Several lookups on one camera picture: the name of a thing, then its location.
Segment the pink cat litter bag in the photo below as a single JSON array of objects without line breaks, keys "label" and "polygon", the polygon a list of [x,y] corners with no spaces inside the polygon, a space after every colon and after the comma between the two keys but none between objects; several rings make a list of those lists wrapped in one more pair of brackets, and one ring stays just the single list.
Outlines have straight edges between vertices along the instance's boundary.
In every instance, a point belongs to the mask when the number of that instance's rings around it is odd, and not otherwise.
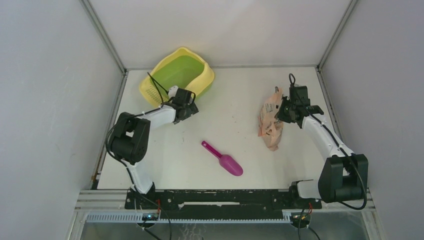
[{"label": "pink cat litter bag", "polygon": [[284,123],[276,118],[281,102],[283,91],[275,87],[273,94],[264,102],[258,114],[258,134],[265,146],[270,151],[276,151],[282,138]]}]

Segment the yellow green litter box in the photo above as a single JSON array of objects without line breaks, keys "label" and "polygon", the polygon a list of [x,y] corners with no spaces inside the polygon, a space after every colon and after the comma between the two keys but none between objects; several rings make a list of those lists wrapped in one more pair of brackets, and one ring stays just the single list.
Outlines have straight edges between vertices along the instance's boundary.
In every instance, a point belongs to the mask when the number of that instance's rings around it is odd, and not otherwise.
[{"label": "yellow green litter box", "polygon": [[157,107],[169,99],[168,90],[173,86],[200,97],[211,87],[214,79],[214,71],[202,57],[180,47],[163,58],[140,82],[138,89],[148,103]]}]

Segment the magenta plastic scoop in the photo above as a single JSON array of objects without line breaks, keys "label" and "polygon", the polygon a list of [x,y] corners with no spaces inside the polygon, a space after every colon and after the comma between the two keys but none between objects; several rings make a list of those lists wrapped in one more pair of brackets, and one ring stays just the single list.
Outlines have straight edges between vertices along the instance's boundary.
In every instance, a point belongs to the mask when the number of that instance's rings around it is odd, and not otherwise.
[{"label": "magenta plastic scoop", "polygon": [[241,165],[232,156],[220,153],[205,140],[201,142],[201,145],[214,155],[218,159],[220,166],[230,174],[239,177],[244,173]]}]

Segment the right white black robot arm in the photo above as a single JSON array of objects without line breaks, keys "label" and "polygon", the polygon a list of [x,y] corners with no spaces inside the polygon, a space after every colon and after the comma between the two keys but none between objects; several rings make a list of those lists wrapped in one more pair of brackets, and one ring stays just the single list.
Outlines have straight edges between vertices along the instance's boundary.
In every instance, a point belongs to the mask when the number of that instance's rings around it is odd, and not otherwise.
[{"label": "right white black robot arm", "polygon": [[367,200],[368,159],[347,147],[329,127],[323,110],[311,105],[306,86],[291,85],[289,95],[282,97],[276,118],[296,123],[311,138],[324,165],[317,180],[299,180],[289,194],[289,203],[302,208],[309,199],[325,203]]}]

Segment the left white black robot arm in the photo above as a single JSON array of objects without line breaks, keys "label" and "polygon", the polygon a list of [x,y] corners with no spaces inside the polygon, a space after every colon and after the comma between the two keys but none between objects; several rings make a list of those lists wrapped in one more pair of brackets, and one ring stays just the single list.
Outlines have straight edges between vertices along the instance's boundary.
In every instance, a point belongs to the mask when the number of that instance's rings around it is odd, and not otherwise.
[{"label": "left white black robot arm", "polygon": [[156,194],[150,191],[153,180],[146,171],[137,170],[147,153],[151,130],[170,123],[178,124],[199,112],[194,92],[173,86],[168,93],[169,100],[155,109],[139,114],[122,112],[104,141],[109,156],[124,165],[130,187],[138,193],[136,200],[145,209],[153,207],[157,200]]}]

